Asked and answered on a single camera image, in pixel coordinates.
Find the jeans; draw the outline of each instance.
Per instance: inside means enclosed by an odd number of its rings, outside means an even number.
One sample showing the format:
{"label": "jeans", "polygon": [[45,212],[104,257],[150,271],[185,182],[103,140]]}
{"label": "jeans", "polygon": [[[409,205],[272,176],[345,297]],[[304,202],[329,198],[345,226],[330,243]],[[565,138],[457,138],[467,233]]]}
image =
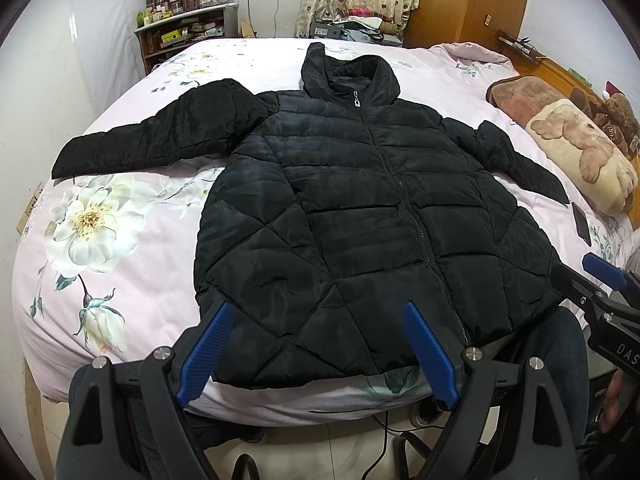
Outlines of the jeans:
{"label": "jeans", "polygon": [[495,357],[523,364],[540,357],[554,381],[577,446],[584,439],[589,411],[589,366],[580,323],[567,308],[550,309],[522,336],[518,335]]}
{"label": "jeans", "polygon": [[[589,373],[587,352],[580,323],[574,314],[564,307],[551,309],[532,326],[517,335],[495,357],[498,361],[524,363],[530,357],[540,357],[556,384],[560,400],[567,414],[576,444],[584,437],[589,408]],[[69,404],[73,405],[82,378],[89,365],[80,368],[69,388]],[[139,399],[129,399],[140,445],[151,478],[168,480],[164,463],[156,447],[144,404]],[[260,428],[244,426],[224,420],[214,420],[186,413],[200,447],[219,446],[234,438],[248,439]]]}

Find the wardrobe door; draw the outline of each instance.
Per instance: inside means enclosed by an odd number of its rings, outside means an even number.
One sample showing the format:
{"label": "wardrobe door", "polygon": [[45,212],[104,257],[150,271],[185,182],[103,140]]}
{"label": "wardrobe door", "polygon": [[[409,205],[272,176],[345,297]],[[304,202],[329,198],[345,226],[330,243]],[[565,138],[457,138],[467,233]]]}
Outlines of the wardrobe door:
{"label": "wardrobe door", "polygon": [[404,32],[404,46],[429,48],[458,40],[466,0],[420,0]]}
{"label": "wardrobe door", "polygon": [[491,50],[501,50],[495,39],[499,29],[517,36],[527,0],[468,0],[459,41],[474,41]]}

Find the jacket sleeve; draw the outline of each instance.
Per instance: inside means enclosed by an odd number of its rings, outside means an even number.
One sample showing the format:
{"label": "jacket sleeve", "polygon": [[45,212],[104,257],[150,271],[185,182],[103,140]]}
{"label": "jacket sleeve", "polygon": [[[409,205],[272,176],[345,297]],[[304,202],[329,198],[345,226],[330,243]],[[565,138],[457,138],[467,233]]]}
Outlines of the jacket sleeve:
{"label": "jacket sleeve", "polygon": [[275,112],[274,96],[266,94],[255,96],[232,79],[191,89],[139,124],[71,139],[51,176],[119,173],[168,166],[182,158],[229,154]]}
{"label": "jacket sleeve", "polygon": [[498,126],[484,121],[477,130],[455,119],[442,120],[447,136],[473,156],[487,171],[501,171],[518,186],[540,193],[556,202],[568,204],[558,178],[530,158],[513,149],[511,139]]}

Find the teddy bear pillow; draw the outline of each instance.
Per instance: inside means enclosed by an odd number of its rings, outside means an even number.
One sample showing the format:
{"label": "teddy bear pillow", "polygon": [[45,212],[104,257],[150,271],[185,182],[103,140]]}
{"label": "teddy bear pillow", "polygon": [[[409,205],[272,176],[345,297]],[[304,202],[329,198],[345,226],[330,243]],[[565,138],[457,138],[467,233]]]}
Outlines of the teddy bear pillow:
{"label": "teddy bear pillow", "polygon": [[495,82],[487,100],[523,127],[601,214],[625,208],[638,177],[631,163],[590,118],[535,76]]}

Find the red plaid cloth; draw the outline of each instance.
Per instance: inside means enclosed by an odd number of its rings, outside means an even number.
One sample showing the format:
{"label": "red plaid cloth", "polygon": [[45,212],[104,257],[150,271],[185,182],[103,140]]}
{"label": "red plaid cloth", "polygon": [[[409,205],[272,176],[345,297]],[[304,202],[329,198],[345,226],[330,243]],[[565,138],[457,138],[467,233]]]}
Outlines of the red plaid cloth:
{"label": "red plaid cloth", "polygon": [[376,12],[375,10],[370,10],[370,9],[344,9],[340,11],[340,15],[343,18],[346,18],[347,16],[360,16],[361,18],[374,17],[374,18],[382,18],[383,22],[387,22],[387,23],[394,22],[393,18],[390,18],[389,16],[385,16],[384,14],[380,14],[379,12]]}

